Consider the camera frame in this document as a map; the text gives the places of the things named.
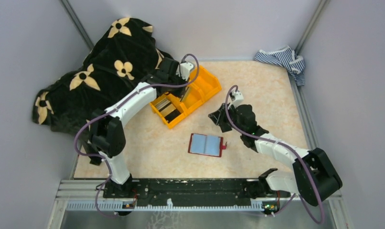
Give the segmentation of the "black floral blanket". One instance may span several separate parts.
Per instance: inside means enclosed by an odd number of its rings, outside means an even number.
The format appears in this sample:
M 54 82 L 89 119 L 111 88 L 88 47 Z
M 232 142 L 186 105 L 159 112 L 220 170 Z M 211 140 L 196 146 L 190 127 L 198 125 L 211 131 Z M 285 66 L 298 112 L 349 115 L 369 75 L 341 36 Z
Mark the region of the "black floral blanket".
M 115 20 L 79 69 L 38 92 L 32 122 L 75 136 L 95 110 L 117 103 L 170 56 L 156 47 L 152 32 L 140 19 Z

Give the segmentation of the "yellow plastic bin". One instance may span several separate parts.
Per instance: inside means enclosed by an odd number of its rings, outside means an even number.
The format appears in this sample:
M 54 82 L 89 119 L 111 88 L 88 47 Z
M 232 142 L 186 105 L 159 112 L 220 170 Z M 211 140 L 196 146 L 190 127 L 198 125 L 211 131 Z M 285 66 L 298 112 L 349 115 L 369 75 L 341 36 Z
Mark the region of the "yellow plastic bin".
M 190 114 L 197 107 L 203 104 L 204 91 L 196 84 L 192 83 L 186 87 L 184 95 L 180 99 L 180 107 L 183 113 Z
M 208 101 L 214 95 L 221 91 L 222 87 L 218 78 L 210 73 L 203 66 L 199 66 L 198 70 L 194 70 L 190 76 L 193 78 L 199 72 L 197 78 L 192 82 L 189 87 L 193 92 L 197 92 L 202 101 Z
M 150 103 L 150 106 L 153 113 L 157 114 L 169 129 L 173 129 L 187 117 L 184 103 L 170 93 L 159 96 Z

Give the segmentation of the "blue white striped cloth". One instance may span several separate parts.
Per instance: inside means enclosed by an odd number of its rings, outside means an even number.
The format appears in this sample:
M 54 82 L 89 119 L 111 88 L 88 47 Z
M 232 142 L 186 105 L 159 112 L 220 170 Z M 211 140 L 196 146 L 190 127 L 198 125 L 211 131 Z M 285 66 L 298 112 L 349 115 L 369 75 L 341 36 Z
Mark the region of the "blue white striped cloth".
M 305 60 L 301 55 L 297 55 L 295 50 L 289 46 L 285 46 L 282 49 L 272 52 L 259 50 L 255 54 L 254 60 L 283 67 L 286 69 L 289 76 L 294 79 L 297 86 L 305 85 Z

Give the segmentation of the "yellow plastic bin left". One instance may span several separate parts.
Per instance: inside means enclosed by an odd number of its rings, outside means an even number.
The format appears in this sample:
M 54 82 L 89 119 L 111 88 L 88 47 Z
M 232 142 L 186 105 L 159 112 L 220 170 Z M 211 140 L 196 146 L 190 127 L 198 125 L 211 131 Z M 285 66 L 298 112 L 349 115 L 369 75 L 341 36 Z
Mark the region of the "yellow plastic bin left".
M 150 106 L 153 113 L 157 114 L 169 129 L 173 129 L 187 117 L 184 103 L 170 93 L 159 96 L 150 103 Z

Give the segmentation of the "yellow plastic bin right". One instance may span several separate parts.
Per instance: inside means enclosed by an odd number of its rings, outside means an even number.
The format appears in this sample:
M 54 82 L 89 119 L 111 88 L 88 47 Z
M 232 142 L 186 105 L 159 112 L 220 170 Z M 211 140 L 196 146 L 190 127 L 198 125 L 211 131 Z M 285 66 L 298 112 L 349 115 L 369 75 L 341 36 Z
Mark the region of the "yellow plastic bin right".
M 197 78 L 192 82 L 189 87 L 193 92 L 197 92 L 202 101 L 208 101 L 214 95 L 221 91 L 222 87 L 218 78 L 210 73 L 203 66 L 199 66 L 198 70 L 194 70 L 190 76 L 193 78 L 199 72 Z

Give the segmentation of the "aluminium frame rail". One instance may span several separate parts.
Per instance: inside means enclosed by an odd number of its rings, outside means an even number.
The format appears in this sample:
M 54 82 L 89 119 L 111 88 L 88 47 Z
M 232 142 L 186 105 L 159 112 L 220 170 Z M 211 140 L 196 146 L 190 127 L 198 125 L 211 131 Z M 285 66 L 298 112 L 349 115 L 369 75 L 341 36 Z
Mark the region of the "aluminium frame rail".
M 140 178 L 118 186 L 100 179 L 61 181 L 56 198 L 74 209 L 101 211 L 276 211 L 278 200 L 299 200 L 272 191 L 264 179 Z

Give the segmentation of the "cards in left bin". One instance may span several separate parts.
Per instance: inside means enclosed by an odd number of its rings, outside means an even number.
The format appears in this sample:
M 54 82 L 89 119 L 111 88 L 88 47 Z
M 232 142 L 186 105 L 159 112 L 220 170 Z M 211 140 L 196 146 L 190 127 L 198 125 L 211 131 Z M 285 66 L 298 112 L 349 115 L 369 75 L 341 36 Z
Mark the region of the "cards in left bin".
M 160 100 L 155 105 L 155 107 L 159 111 L 159 114 L 164 117 L 166 123 L 172 122 L 181 114 L 181 112 L 176 108 L 176 106 L 166 97 Z

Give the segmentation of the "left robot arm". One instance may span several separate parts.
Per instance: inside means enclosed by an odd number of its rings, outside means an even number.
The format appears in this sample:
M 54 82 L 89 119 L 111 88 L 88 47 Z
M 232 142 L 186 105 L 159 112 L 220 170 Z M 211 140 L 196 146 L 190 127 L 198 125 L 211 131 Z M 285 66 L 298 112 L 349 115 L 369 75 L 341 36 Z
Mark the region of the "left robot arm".
M 143 107 L 165 93 L 183 96 L 195 64 L 165 58 L 158 69 L 145 75 L 136 87 L 116 104 L 96 110 L 90 125 L 89 142 L 109 168 L 114 191 L 126 198 L 132 194 L 131 173 L 121 159 L 126 145 L 124 127 Z

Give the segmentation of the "yellow plastic bin middle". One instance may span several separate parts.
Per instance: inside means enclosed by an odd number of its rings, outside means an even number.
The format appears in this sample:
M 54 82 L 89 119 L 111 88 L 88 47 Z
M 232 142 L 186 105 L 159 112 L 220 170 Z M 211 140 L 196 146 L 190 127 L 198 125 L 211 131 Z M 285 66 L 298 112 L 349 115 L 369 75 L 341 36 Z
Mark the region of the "yellow plastic bin middle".
M 186 87 L 184 95 L 180 99 L 180 107 L 183 113 L 190 114 L 197 107 L 203 104 L 204 91 L 196 84 L 192 83 Z

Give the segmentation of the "red leather card holder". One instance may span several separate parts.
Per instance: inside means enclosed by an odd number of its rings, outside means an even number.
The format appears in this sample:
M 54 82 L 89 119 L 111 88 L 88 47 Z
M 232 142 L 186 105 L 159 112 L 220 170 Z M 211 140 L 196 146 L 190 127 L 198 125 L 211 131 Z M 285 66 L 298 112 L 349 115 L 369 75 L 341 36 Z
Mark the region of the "red leather card holder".
M 188 153 L 194 155 L 221 157 L 228 143 L 221 136 L 191 133 Z

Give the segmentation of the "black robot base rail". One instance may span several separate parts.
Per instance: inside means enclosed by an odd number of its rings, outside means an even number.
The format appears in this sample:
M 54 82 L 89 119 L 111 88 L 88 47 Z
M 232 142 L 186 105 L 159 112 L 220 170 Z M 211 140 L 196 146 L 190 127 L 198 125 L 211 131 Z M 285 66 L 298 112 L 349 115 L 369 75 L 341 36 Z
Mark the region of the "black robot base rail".
M 104 198 L 130 198 L 138 207 L 247 207 L 256 198 L 290 197 L 273 191 L 258 178 L 170 179 L 139 178 L 120 187 L 108 181 L 99 184 Z

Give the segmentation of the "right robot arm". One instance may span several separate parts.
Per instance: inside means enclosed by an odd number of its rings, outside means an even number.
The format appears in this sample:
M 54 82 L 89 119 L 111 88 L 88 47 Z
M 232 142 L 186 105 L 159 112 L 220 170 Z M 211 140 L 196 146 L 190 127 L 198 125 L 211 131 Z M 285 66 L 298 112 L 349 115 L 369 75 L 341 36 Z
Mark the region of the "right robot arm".
M 233 89 L 224 102 L 208 115 L 221 131 L 238 131 L 244 145 L 270 156 L 289 167 L 291 172 L 270 169 L 260 176 L 259 191 L 265 197 L 276 191 L 298 194 L 306 203 L 316 207 L 343 187 L 342 180 L 327 153 L 321 148 L 304 149 L 293 146 L 272 135 L 257 124 L 253 107 L 242 104 L 243 95 Z

